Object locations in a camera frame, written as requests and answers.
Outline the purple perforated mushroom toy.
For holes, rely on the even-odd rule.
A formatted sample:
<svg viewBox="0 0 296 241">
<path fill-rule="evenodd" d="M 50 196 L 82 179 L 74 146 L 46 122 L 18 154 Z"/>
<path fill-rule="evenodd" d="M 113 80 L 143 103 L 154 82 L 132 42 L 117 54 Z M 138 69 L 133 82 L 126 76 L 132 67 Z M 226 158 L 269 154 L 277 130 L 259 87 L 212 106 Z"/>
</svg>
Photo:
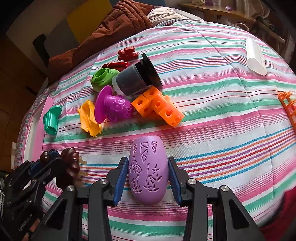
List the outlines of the purple perforated mushroom toy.
<svg viewBox="0 0 296 241">
<path fill-rule="evenodd" d="M 131 118 L 132 114 L 133 107 L 130 101 L 122 96 L 114 96 L 109 85 L 102 88 L 94 108 L 94 116 L 97 123 L 103 123 L 106 118 L 115 123 Z"/>
</svg>

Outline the teal fluted plastic stand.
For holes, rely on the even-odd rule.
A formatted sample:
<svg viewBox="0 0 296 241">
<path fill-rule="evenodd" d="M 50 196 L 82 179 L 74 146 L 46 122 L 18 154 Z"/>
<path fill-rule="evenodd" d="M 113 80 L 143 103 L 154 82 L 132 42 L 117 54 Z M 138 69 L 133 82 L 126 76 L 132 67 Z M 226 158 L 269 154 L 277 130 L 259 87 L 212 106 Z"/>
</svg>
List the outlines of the teal fluted plastic stand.
<svg viewBox="0 0 296 241">
<path fill-rule="evenodd" d="M 62 108 L 59 105 L 51 107 L 43 116 L 44 131 L 52 136 L 57 134 L 58 117 L 60 116 Z"/>
</svg>

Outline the white plastic tube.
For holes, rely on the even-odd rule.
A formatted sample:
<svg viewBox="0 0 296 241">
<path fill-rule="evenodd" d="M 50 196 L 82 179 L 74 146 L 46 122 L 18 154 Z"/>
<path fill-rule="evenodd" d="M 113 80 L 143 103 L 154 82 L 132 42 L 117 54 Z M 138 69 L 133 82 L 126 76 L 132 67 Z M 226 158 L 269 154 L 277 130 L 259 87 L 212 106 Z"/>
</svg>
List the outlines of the white plastic tube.
<svg viewBox="0 0 296 241">
<path fill-rule="evenodd" d="M 251 38 L 247 38 L 245 42 L 248 68 L 260 75 L 267 75 L 267 68 L 260 46 Z"/>
</svg>

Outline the grey yellow blue headboard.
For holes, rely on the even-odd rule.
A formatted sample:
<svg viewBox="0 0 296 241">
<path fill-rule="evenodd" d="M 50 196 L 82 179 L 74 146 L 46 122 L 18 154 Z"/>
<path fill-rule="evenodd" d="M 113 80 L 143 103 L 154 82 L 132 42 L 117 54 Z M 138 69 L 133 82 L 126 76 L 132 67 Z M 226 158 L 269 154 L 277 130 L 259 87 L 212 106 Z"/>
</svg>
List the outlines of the grey yellow blue headboard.
<svg viewBox="0 0 296 241">
<path fill-rule="evenodd" d="M 44 63 L 33 47 L 46 36 L 49 56 L 64 53 L 81 44 L 112 9 L 110 1 L 33 1 L 9 27 L 8 38 L 39 68 Z"/>
</svg>

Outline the clear jar with black lid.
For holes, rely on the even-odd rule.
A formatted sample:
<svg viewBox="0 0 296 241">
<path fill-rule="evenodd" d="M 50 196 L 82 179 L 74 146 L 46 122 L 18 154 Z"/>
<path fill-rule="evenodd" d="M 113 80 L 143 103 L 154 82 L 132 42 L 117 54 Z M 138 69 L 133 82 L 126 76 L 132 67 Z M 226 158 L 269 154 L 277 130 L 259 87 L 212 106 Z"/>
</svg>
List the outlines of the clear jar with black lid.
<svg viewBox="0 0 296 241">
<path fill-rule="evenodd" d="M 143 53 L 139 62 L 130 65 L 111 80 L 112 86 L 119 95 L 132 98 L 150 87 L 160 88 L 161 79 L 149 57 Z"/>
</svg>

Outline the red metallic cylinder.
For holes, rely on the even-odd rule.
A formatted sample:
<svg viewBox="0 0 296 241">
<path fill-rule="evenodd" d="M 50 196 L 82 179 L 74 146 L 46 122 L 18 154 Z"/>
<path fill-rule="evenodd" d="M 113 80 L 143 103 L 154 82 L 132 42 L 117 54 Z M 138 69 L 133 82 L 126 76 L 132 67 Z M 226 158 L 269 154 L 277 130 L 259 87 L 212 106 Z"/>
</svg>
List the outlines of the red metallic cylinder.
<svg viewBox="0 0 296 241">
<path fill-rule="evenodd" d="M 128 68 L 131 64 L 129 62 L 111 62 L 102 65 L 102 68 L 109 68 L 109 69 L 115 69 L 119 72 L 125 70 Z"/>
</svg>

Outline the orange lattice plastic piece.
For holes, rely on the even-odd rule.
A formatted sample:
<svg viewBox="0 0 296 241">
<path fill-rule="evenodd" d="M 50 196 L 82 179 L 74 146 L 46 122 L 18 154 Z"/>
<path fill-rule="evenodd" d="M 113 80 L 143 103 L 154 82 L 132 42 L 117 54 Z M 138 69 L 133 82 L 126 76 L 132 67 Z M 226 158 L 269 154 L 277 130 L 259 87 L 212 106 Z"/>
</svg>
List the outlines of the orange lattice plastic piece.
<svg viewBox="0 0 296 241">
<path fill-rule="evenodd" d="M 294 132 L 296 131 L 296 98 L 295 91 L 285 91 L 278 94 L 278 99 L 285 109 Z"/>
</svg>

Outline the green round plastic device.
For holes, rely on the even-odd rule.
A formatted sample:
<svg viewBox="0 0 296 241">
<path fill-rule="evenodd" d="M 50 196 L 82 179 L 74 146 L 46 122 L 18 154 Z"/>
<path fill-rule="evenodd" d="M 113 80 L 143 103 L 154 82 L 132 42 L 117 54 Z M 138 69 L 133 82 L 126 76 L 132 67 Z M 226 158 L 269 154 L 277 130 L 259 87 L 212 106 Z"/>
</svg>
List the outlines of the green round plastic device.
<svg viewBox="0 0 296 241">
<path fill-rule="evenodd" d="M 96 92 L 100 92 L 106 85 L 111 86 L 112 78 L 118 74 L 116 69 L 101 68 L 91 77 L 91 85 Z"/>
</svg>

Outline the red puzzle-shaped block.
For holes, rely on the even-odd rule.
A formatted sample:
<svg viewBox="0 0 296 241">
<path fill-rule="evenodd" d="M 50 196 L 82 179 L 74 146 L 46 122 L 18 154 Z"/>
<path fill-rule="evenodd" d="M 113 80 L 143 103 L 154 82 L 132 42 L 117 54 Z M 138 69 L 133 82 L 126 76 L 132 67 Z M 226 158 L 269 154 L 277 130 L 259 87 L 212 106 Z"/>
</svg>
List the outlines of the red puzzle-shaped block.
<svg viewBox="0 0 296 241">
<path fill-rule="evenodd" d="M 138 52 L 134 46 L 125 47 L 118 51 L 118 60 L 129 62 L 138 58 Z"/>
</svg>

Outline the wooden side shelf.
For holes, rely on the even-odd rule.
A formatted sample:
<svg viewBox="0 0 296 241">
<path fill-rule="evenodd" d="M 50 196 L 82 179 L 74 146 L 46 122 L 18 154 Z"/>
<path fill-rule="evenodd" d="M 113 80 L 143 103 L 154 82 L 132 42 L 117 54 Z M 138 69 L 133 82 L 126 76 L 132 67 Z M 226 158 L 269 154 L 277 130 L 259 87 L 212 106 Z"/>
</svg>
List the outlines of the wooden side shelf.
<svg viewBox="0 0 296 241">
<path fill-rule="evenodd" d="M 271 37 L 276 39 L 279 43 L 285 44 L 286 39 L 281 37 L 281 35 L 274 32 L 270 25 L 267 25 L 267 20 L 260 19 L 261 16 L 257 16 L 256 18 L 249 16 L 241 11 L 236 11 L 234 9 L 226 9 L 222 6 L 209 6 L 209 5 L 200 5 L 193 3 L 179 3 L 178 4 L 181 9 L 185 9 L 186 11 L 201 11 L 204 13 L 205 20 L 210 21 L 213 19 L 213 16 L 217 16 L 217 18 L 221 18 L 222 16 L 230 18 L 232 20 L 239 20 L 242 24 L 248 26 L 249 31 L 253 29 L 253 27 L 258 27 L 268 33 Z"/>
</svg>

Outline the yellow plastic toy piece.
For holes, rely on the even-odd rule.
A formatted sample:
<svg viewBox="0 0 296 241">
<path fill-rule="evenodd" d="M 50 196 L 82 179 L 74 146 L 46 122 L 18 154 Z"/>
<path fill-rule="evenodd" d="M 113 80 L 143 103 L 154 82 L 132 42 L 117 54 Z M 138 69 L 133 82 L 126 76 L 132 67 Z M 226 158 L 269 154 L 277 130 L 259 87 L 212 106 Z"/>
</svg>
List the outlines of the yellow plastic toy piece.
<svg viewBox="0 0 296 241">
<path fill-rule="evenodd" d="M 92 137 L 101 134 L 102 127 L 97 123 L 94 116 L 95 105 L 90 101 L 85 101 L 80 108 L 77 109 L 80 116 L 81 128 L 88 132 Z"/>
</svg>

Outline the rust brown quilted blanket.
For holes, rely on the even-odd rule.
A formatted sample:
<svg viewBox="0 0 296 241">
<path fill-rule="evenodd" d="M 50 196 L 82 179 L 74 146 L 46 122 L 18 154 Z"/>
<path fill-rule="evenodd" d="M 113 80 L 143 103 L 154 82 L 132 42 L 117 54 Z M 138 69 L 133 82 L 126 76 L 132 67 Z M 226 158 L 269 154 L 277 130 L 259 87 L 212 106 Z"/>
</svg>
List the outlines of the rust brown quilted blanket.
<svg viewBox="0 0 296 241">
<path fill-rule="evenodd" d="M 81 62 L 99 51 L 152 27 L 147 15 L 153 5 L 122 0 L 118 1 L 98 28 L 78 47 L 49 59 L 48 81 L 60 80 Z"/>
</svg>

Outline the orange cube block cluster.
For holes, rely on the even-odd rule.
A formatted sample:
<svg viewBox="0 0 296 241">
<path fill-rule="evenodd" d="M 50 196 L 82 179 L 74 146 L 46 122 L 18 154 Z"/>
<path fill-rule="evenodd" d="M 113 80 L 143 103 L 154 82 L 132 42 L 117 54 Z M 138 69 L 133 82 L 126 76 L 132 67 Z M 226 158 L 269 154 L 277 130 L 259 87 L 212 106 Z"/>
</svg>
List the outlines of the orange cube block cluster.
<svg viewBox="0 0 296 241">
<path fill-rule="evenodd" d="M 160 90 L 152 86 L 140 94 L 133 102 L 134 109 L 144 118 L 159 115 L 168 125 L 177 126 L 185 115 L 171 102 L 168 95 L 163 95 Z"/>
</svg>

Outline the dark brown carved ornament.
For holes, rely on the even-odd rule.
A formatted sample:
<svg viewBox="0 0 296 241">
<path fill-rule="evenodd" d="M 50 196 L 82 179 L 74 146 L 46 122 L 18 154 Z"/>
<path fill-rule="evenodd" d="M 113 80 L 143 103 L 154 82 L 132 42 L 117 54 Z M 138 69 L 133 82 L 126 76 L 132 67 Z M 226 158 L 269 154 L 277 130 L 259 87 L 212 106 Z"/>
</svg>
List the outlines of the dark brown carved ornament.
<svg viewBox="0 0 296 241">
<path fill-rule="evenodd" d="M 62 163 L 58 164 L 58 175 L 56 177 L 56 185 L 61 189 L 65 189 L 69 185 L 74 185 L 75 179 L 80 172 L 79 153 L 74 147 L 64 149 L 61 154 L 57 150 L 51 149 L 44 151 L 39 160 L 41 164 L 45 165 L 55 158 L 61 158 Z"/>
</svg>

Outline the lilac perforated egg object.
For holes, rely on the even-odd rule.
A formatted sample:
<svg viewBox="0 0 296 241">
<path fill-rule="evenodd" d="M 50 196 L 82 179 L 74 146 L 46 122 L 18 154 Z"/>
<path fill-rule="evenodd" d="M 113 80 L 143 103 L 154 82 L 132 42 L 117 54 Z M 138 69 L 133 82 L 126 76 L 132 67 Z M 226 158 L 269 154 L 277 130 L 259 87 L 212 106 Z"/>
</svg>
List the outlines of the lilac perforated egg object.
<svg viewBox="0 0 296 241">
<path fill-rule="evenodd" d="M 160 137 L 144 136 L 133 141 L 128 163 L 129 186 L 134 198 L 155 205 L 165 196 L 169 168 Z"/>
</svg>

